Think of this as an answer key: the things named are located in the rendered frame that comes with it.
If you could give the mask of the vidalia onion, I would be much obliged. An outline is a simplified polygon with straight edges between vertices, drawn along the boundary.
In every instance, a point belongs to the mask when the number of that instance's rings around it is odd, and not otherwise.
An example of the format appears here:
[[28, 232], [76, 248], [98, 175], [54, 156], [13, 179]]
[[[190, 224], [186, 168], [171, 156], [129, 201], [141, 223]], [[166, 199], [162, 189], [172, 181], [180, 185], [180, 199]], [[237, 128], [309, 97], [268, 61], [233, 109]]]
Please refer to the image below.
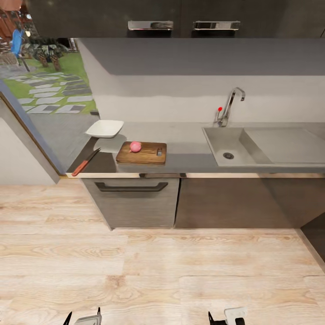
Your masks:
[[141, 149], [141, 144], [138, 141], [134, 141], [130, 145], [130, 153], [134, 152], [137, 153]]

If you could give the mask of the parer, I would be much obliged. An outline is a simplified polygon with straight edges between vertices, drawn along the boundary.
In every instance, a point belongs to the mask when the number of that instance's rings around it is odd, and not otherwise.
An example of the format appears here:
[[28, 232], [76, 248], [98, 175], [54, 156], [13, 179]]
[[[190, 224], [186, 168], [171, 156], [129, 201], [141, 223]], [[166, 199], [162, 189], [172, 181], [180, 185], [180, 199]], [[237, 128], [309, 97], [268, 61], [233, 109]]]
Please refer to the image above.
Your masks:
[[75, 170], [74, 173], [72, 173], [72, 176], [77, 176], [82, 169], [88, 164], [88, 162], [90, 161], [90, 159], [95, 155], [95, 153], [98, 151], [99, 149], [96, 149], [85, 161], [83, 161], [83, 163]]

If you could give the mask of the cutting board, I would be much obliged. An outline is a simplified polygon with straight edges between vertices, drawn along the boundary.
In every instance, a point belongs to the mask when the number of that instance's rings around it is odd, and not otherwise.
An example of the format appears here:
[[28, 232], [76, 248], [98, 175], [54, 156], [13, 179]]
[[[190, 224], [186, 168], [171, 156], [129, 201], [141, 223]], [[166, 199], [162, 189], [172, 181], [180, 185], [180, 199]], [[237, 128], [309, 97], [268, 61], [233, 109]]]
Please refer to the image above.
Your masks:
[[[166, 161], [166, 143], [139, 142], [141, 149], [130, 153], [130, 145], [133, 141], [126, 141], [122, 145], [116, 161], [121, 163], [144, 163], [144, 164], [164, 164]], [[158, 150], [162, 150], [161, 156], [157, 156]]]

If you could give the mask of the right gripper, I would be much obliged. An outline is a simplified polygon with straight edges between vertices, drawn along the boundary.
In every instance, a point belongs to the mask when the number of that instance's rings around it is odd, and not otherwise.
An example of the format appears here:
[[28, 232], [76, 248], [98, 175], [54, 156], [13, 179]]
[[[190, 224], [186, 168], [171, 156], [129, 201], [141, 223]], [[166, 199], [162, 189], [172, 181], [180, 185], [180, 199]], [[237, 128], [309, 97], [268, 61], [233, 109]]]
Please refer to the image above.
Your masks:
[[[214, 321], [210, 312], [208, 312], [210, 325], [227, 325], [225, 320], [223, 321]], [[244, 320], [241, 318], [235, 319], [236, 325], [245, 325]]]

